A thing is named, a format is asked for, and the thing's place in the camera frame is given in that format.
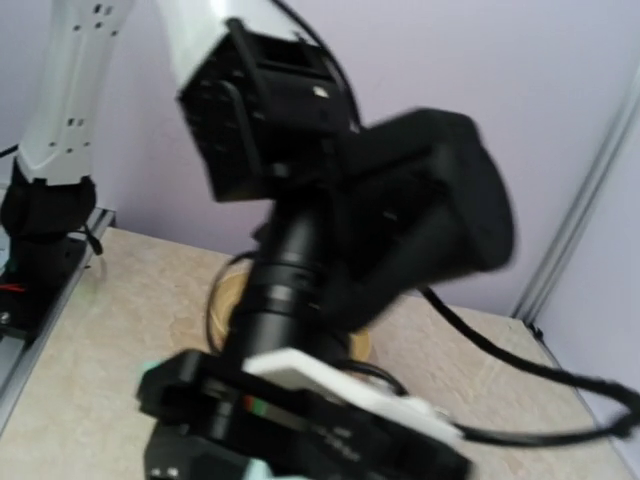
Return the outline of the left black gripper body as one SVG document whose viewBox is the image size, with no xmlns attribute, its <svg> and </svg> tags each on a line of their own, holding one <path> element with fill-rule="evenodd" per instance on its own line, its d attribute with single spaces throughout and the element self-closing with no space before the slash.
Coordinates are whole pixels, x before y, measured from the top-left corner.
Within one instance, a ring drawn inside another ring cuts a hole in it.
<svg viewBox="0 0 640 480">
<path fill-rule="evenodd" d="M 332 257 L 327 224 L 327 212 L 320 206 L 277 206 L 253 257 L 222 351 L 198 351 L 246 373 L 250 359 L 286 348 L 329 368 L 344 361 L 347 335 L 325 325 L 320 314 Z"/>
</svg>

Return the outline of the mint green folding umbrella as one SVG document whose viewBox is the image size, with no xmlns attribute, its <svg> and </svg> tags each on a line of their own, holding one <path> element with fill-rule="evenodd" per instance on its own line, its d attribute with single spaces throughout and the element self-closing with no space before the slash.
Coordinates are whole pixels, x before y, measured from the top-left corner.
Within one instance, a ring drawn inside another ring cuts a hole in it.
<svg viewBox="0 0 640 480">
<path fill-rule="evenodd" d="M 273 479 L 290 470 L 273 442 L 284 429 L 252 412 L 282 392 L 237 366 L 186 350 L 141 376 L 139 411 L 154 421 L 143 453 L 146 479 Z"/>
</svg>

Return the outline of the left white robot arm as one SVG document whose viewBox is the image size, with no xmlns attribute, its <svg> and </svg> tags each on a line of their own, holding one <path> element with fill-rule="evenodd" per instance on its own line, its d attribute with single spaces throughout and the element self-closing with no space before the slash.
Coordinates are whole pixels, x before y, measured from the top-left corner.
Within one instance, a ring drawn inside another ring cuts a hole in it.
<svg viewBox="0 0 640 480">
<path fill-rule="evenodd" d="M 505 266 L 515 228 L 474 121 L 362 125 L 281 1 L 162 1 L 182 118 L 220 203 L 271 200 L 222 349 L 147 370 L 148 479 L 468 479 L 460 428 L 354 376 L 350 336 L 400 294 Z"/>
</svg>

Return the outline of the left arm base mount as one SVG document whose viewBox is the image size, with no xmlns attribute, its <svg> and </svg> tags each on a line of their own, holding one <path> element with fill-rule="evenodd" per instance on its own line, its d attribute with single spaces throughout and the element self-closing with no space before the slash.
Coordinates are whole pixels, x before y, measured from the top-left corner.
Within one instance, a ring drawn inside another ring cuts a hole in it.
<svg viewBox="0 0 640 480">
<path fill-rule="evenodd" d="M 1 335 L 28 343 L 43 329 L 84 254 L 103 254 L 89 228 L 96 186 L 85 176 L 76 184 L 49 185 L 15 175 L 1 206 L 10 240 L 1 274 Z"/>
</svg>

